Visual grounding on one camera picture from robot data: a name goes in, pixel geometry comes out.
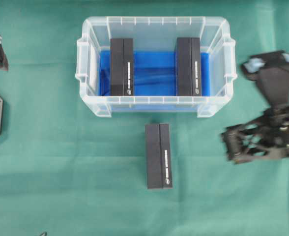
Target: green table surface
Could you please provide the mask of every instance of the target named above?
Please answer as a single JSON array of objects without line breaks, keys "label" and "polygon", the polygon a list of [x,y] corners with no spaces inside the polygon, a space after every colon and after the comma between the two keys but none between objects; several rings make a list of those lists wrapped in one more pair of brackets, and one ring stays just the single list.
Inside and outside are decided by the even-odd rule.
[{"label": "green table surface", "polygon": [[[219,134],[268,107],[239,67],[212,118],[98,118],[84,104],[76,40],[85,18],[107,15],[223,16],[238,66],[289,52],[289,0],[0,0],[0,236],[289,236],[289,159],[226,161]],[[146,188],[150,122],[171,125],[173,189]]]}]

